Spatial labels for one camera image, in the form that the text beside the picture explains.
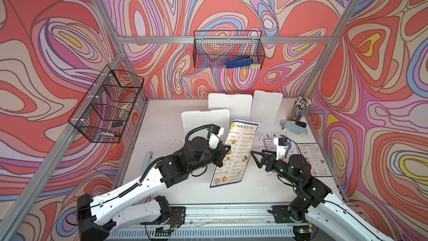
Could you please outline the Dim Sum Inn menu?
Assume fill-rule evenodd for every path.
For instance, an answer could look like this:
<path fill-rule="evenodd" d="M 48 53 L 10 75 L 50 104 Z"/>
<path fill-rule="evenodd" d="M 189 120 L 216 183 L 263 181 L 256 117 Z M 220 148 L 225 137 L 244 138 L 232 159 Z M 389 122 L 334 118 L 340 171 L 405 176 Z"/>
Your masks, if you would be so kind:
<path fill-rule="evenodd" d="M 231 149 L 223 159 L 223 167 L 215 168 L 210 188 L 242 181 L 258 126 L 258 123 L 244 120 L 232 121 L 226 138 L 226 144 L 231 146 Z"/>

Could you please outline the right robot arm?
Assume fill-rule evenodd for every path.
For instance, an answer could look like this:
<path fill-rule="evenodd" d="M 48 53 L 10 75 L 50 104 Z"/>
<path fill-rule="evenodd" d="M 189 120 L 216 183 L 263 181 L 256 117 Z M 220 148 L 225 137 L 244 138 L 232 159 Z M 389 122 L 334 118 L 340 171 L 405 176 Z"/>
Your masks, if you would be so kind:
<path fill-rule="evenodd" d="M 336 241 L 391 241 L 349 208 L 333 191 L 312 176 L 312 166 L 303 155 L 291 155 L 288 162 L 277 160 L 273 152 L 252 151 L 258 168 L 273 171 L 293 185 L 295 199 L 289 205 L 293 221 L 305 219 Z"/>

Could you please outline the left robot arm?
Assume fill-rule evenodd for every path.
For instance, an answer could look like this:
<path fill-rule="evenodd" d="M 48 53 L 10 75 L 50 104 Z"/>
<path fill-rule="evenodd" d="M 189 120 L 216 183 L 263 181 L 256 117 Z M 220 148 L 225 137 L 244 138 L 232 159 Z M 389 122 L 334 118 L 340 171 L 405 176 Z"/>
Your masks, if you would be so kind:
<path fill-rule="evenodd" d="M 194 171 L 214 164 L 223 166 L 231 146 L 221 141 L 210 147 L 208 139 L 195 137 L 185 141 L 174 153 L 149 164 L 141 177 L 98 196 L 78 198 L 78 230 L 82 241 L 104 241 L 111 232 L 139 223 L 166 222 L 172 212 L 164 196 L 151 202 L 139 201 L 188 179 Z"/>

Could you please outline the hand-drawn colourful menu sheet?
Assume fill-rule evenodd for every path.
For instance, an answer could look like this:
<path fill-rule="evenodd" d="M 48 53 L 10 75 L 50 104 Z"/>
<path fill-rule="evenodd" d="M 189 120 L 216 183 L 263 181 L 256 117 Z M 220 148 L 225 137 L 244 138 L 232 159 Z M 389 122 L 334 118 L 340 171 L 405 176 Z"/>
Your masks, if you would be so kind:
<path fill-rule="evenodd" d="M 275 131 L 268 131 L 268 132 L 259 132 L 256 134 L 257 143 L 259 145 L 259 150 L 268 150 L 272 151 L 274 155 L 276 155 L 276 138 L 282 138 L 285 136 L 285 133 L 283 132 L 275 132 Z M 283 148 L 281 148 L 280 151 L 280 158 L 284 161 L 288 162 L 289 157 L 291 155 L 298 154 L 298 150 L 296 147 L 296 144 L 294 144 L 291 141 L 286 142 L 288 145 L 285 145 Z"/>

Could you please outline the white board front panel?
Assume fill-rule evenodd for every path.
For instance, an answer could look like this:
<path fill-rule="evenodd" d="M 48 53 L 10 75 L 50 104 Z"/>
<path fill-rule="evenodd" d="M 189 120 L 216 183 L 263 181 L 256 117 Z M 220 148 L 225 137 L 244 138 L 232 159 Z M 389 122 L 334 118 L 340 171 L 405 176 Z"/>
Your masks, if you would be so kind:
<path fill-rule="evenodd" d="M 216 109 L 210 111 L 186 111 L 181 114 L 184 136 L 194 128 L 203 125 L 214 124 L 224 129 L 220 139 L 225 142 L 230 127 L 230 111 L 227 109 Z"/>

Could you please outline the white board panel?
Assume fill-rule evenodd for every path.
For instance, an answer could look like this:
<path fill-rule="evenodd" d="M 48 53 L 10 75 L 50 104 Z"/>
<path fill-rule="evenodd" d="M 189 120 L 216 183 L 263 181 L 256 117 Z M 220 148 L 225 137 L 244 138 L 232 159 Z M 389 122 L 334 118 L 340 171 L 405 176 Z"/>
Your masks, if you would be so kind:
<path fill-rule="evenodd" d="M 227 109 L 216 109 L 210 111 L 186 111 L 181 114 L 184 136 L 194 128 L 203 125 L 214 124 L 224 129 L 220 139 L 225 142 L 230 127 L 230 111 Z"/>
<path fill-rule="evenodd" d="M 247 94 L 221 94 L 208 95 L 208 109 L 227 109 L 230 112 L 230 121 L 247 121 L 250 117 L 253 96 Z"/>
<path fill-rule="evenodd" d="M 255 122 L 274 123 L 282 99 L 282 93 L 254 91 L 249 119 Z"/>

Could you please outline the black and beige stapler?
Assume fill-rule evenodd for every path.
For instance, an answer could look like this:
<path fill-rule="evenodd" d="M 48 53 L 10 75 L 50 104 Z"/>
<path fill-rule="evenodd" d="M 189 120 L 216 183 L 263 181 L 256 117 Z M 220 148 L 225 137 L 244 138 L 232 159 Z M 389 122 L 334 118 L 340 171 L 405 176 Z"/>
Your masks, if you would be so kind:
<path fill-rule="evenodd" d="M 283 128 L 292 128 L 292 127 L 300 127 L 300 128 L 306 128 L 307 124 L 305 122 L 300 121 L 290 121 L 290 120 L 281 120 L 280 125 Z"/>

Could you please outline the white board middle panel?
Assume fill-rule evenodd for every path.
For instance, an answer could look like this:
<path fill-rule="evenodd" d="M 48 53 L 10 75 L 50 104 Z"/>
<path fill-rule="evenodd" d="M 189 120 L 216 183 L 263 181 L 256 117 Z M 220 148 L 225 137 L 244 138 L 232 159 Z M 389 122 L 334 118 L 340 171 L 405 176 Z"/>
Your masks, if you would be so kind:
<path fill-rule="evenodd" d="M 230 112 L 230 121 L 247 121 L 250 117 L 253 96 L 247 94 L 221 94 L 208 95 L 208 109 L 227 109 Z"/>

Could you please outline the white board right panel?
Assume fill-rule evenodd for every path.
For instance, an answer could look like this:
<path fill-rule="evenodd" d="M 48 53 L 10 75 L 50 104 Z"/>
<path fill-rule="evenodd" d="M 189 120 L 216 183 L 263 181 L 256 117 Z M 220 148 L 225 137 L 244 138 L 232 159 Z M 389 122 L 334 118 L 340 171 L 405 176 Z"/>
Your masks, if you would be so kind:
<path fill-rule="evenodd" d="M 274 123 L 282 99 L 282 93 L 254 91 L 249 119 L 255 122 Z"/>

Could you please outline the clear pencil holder cup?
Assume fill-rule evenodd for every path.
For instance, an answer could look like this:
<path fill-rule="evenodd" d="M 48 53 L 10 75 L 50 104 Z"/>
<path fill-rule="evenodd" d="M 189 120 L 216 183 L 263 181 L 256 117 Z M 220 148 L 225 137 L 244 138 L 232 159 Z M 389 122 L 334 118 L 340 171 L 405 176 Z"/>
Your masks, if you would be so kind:
<path fill-rule="evenodd" d="M 295 115 L 294 121 L 300 121 L 305 112 L 312 105 L 312 101 L 307 97 L 299 96 L 295 100 Z"/>

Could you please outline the small grey-blue eraser block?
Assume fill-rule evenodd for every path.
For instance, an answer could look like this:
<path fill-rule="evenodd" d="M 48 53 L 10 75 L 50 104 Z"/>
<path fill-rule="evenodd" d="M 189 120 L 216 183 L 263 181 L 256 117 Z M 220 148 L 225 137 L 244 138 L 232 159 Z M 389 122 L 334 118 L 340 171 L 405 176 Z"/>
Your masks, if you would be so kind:
<path fill-rule="evenodd" d="M 142 163 L 142 167 L 141 167 L 141 172 L 145 172 L 147 167 L 149 166 L 149 164 L 151 163 L 153 158 L 153 154 L 152 152 L 146 152 L 146 154 L 144 155 L 144 159 L 143 159 L 143 163 Z"/>

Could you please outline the yellow item in basket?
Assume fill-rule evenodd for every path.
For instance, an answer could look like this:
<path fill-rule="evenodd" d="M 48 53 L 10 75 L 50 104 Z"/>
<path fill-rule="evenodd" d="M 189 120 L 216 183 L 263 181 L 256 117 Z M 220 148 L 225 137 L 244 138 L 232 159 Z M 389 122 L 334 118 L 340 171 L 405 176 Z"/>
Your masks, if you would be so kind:
<path fill-rule="evenodd" d="M 261 64 L 251 64 L 250 65 L 250 69 L 260 70 L 261 69 Z"/>

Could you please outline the blue stapler in basket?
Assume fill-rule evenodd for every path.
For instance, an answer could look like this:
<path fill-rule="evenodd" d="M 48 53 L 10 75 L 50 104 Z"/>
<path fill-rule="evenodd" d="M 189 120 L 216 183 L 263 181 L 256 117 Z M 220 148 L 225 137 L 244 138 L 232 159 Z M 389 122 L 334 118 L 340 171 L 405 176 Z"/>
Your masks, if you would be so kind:
<path fill-rule="evenodd" d="M 254 63 L 254 60 L 250 56 L 240 56 L 234 59 L 227 60 L 225 62 L 226 69 L 233 68 L 244 68 Z"/>

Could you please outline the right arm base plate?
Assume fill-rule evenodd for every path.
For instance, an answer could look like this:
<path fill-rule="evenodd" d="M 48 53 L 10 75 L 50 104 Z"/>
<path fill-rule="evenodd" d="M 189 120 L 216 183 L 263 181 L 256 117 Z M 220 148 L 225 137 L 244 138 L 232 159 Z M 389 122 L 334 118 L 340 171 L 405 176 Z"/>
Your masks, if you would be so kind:
<path fill-rule="evenodd" d="M 311 206 L 273 205 L 267 210 L 274 217 L 276 224 L 306 224 L 321 218 L 320 213 L 309 211 Z"/>

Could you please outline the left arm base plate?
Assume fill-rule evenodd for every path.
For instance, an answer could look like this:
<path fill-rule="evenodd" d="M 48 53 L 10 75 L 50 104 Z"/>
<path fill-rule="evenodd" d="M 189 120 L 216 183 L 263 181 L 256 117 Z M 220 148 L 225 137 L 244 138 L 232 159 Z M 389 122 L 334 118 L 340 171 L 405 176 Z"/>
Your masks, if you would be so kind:
<path fill-rule="evenodd" d="M 163 225 L 163 224 L 169 224 L 169 225 L 182 225 L 185 223 L 185 216 L 186 216 L 186 207 L 185 206 L 173 206 L 171 207 L 170 212 L 166 212 L 164 214 L 161 214 L 158 219 L 156 219 L 153 222 L 148 223 L 141 223 L 148 224 L 148 225 Z"/>

